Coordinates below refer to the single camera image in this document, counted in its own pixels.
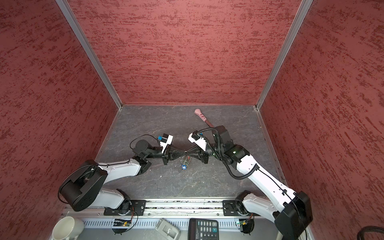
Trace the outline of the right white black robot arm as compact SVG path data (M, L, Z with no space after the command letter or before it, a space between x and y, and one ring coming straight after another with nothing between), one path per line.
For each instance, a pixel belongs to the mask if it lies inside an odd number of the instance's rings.
M189 141L221 161L232 178L249 179L266 195L267 199L263 200L252 193L243 193L240 201L247 212L273 222L284 240L298 240L308 235L307 227L313 221L309 196L277 180L249 151L234 144L224 126L194 131Z

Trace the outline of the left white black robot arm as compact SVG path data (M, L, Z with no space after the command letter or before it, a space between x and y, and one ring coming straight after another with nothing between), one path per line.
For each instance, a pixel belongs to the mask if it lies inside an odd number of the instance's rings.
M168 161L183 156L186 151L172 147L171 140L160 141L153 147L146 140L140 140L133 148L134 157L120 162L96 163L88 160L68 176L58 190L58 198L75 212L87 208L105 208L124 216L131 213L131 198L121 189L111 190L105 185L114 180L144 174L151 162L148 159Z

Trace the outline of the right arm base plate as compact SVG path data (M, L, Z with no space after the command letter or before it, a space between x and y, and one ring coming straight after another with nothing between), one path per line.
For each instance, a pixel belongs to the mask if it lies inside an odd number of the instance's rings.
M251 215L259 217L260 215L255 213L250 213L246 210L245 205L242 201L237 200L223 200L223 213L224 216L242 216L242 217L250 217Z

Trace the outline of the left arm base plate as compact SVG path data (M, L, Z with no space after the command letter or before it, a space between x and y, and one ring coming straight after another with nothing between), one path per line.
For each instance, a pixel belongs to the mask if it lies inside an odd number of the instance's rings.
M124 200L116 209L105 208L104 216L128 217L134 214L142 216L146 207L146 200Z

